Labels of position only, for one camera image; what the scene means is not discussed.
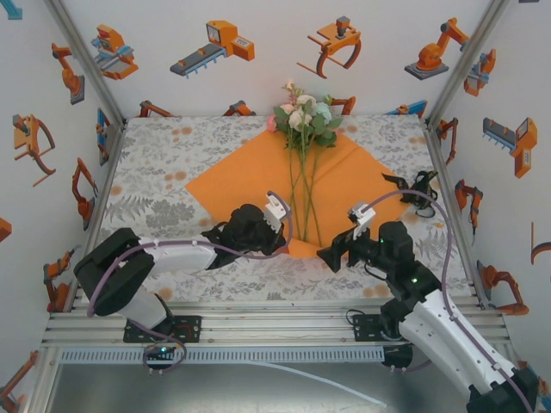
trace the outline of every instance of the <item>orange napkin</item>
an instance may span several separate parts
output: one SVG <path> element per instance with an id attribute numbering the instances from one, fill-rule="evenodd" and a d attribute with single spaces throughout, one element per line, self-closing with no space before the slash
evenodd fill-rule
<path id="1" fill-rule="evenodd" d="M 290 153 L 284 147 L 285 143 L 286 138 L 282 133 L 265 131 L 196 177 L 186 188 L 218 222 L 228 220 L 232 211 L 245 203 L 263 209 L 267 203 L 266 193 L 270 190 L 291 206 Z M 321 245 L 318 242 L 312 210 L 308 219 L 307 242 L 298 239 L 297 219 L 300 231 L 304 231 L 301 177 L 295 187 L 297 207 L 293 211 L 294 234 L 289 245 L 291 256 L 316 256 L 320 247 L 331 245 L 331 240 L 337 234 L 353 226 L 348 219 L 348 211 L 356 203 L 369 203 L 396 189 L 381 174 L 394 173 L 358 144 L 343 134 L 338 134 L 335 145 L 334 148 L 324 149 L 314 146 L 315 151 L 319 151 L 319 157 L 313 185 L 313 204 L 319 223 Z M 306 173 L 308 185 L 311 182 L 314 158 L 312 149 L 306 163 L 306 171 L 310 172 Z M 292 159 L 296 178 L 300 170 L 296 152 Z M 399 196 L 376 206 L 371 237 L 376 239 L 379 226 L 396 220 L 406 208 L 406 204 L 399 202 Z M 288 223 L 285 226 L 287 236 Z"/>

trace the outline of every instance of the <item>cartoon robotic arm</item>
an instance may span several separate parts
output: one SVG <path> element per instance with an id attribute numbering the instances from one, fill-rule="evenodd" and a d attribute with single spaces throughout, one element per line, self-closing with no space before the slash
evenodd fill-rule
<path id="1" fill-rule="evenodd" d="M 191 239 L 151 240 L 137 237 L 130 228 L 114 232 L 75 267 L 75 275 L 93 307 L 89 315 L 118 312 L 169 336 L 175 327 L 174 317 L 160 297 L 141 286 L 145 278 L 173 270 L 224 267 L 250 251 L 273 255 L 288 244 L 281 222 L 288 216 L 288 207 L 275 194 L 269 193 L 268 200 L 264 212 L 245 204 L 233 211 L 229 222 Z M 114 270 L 112 276 L 107 274 L 110 277 L 105 278 L 110 267 Z"/>
<path id="2" fill-rule="evenodd" d="M 372 240 L 368 223 L 374 216 L 366 204 L 355 206 L 349 217 L 356 227 L 337 235 L 318 256 L 334 272 L 348 252 L 348 267 L 365 262 L 387 274 L 394 299 L 381 307 L 383 332 L 418 346 L 468 400 L 467 412 L 527 410 L 513 385 L 534 411 L 537 377 L 529 369 L 516 369 L 463 317 L 438 278 L 415 260 L 403 223 L 386 222 L 379 228 L 379 240 Z"/>

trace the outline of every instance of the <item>gray leaf pattern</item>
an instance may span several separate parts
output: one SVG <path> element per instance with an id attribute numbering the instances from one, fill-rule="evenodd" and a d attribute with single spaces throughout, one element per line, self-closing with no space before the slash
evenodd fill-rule
<path id="1" fill-rule="evenodd" d="M 255 138 L 265 125 L 262 116 L 130 120 L 100 241 L 125 226 L 141 237 L 167 238 L 189 238 L 211 228 L 215 223 L 185 186 Z M 420 170 L 432 169 L 416 116 L 345 116 L 339 132 L 408 182 Z M 415 253 L 440 277 L 447 242 L 443 220 L 438 215 L 407 219 L 413 212 L 408 209 L 402 221 L 415 240 Z M 452 295 L 469 295 L 455 240 L 448 273 Z M 268 261 L 241 258 L 212 271 L 157 274 L 144 286 L 152 292 L 169 288 L 175 301 L 265 301 L 358 299 L 373 291 L 376 296 L 378 284 L 360 266 L 343 265 L 333 274 L 319 259 L 282 255 Z"/>

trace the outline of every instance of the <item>flower bouquet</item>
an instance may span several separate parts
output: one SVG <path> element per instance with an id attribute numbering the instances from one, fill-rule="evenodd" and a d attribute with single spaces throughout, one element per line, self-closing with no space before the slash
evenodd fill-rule
<path id="1" fill-rule="evenodd" d="M 288 103 L 274 108 L 274 113 L 268 118 L 268 130 L 281 131 L 285 134 L 289 150 L 289 179 L 291 181 L 291 208 L 297 211 L 297 196 L 302 192 L 304 208 L 302 222 L 299 214 L 294 214 L 294 225 L 297 238 L 309 242 L 308 220 L 310 213 L 316 227 L 318 245 L 321 245 L 318 218 L 313 201 L 313 186 L 318 166 L 319 154 L 326 148 L 335 147 L 337 129 L 343 118 L 333 118 L 330 110 L 331 97 L 326 96 L 322 102 L 306 95 L 292 82 L 284 87 L 288 91 Z M 307 168 L 307 159 L 312 153 L 313 166 Z M 294 157 L 298 158 L 299 170 L 294 170 Z"/>

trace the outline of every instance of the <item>table surface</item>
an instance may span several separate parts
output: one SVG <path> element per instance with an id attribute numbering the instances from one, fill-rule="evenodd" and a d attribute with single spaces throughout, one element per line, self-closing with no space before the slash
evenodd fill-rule
<path id="1" fill-rule="evenodd" d="M 345 116 L 341 132 L 396 175 L 412 182 L 432 170 L 418 117 Z M 215 222 L 185 186 L 265 129 L 266 117 L 136 118 L 125 142 L 104 211 L 99 241 L 121 227 L 138 236 L 189 238 Z M 433 187 L 439 193 L 438 182 Z M 414 240 L 417 259 L 440 278 L 446 228 L 437 215 L 420 218 L 411 206 L 400 217 Z M 455 240 L 448 270 L 451 295 L 470 295 Z M 387 286 L 359 265 L 333 274 L 318 258 L 282 255 L 239 259 L 212 271 L 174 271 L 149 277 L 144 286 L 172 301 L 358 299 L 389 297 Z"/>

